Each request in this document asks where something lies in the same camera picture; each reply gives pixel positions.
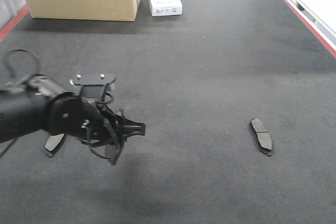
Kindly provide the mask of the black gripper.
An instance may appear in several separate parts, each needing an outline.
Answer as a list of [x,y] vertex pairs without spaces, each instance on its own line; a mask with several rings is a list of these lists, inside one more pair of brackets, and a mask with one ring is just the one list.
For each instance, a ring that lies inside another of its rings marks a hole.
[[117,135],[119,137],[145,136],[146,125],[116,114],[117,124],[114,130],[112,127],[114,113],[105,102],[90,98],[81,98],[81,102],[83,107],[81,128],[83,128],[82,131],[85,132],[85,136],[80,138],[86,145],[113,145],[115,152],[110,164],[115,166],[125,145],[125,140],[122,140],[119,149],[115,148],[114,145],[118,145]]

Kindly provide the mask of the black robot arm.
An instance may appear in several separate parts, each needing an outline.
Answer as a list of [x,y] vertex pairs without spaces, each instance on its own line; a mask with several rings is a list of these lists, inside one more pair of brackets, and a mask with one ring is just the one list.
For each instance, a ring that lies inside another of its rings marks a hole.
[[108,107],[114,82],[113,74],[77,75],[70,83],[79,90],[72,92],[43,74],[32,74],[1,89],[1,142],[40,130],[69,135],[91,152],[105,146],[105,156],[94,154],[115,165],[127,139],[145,135],[145,124]]

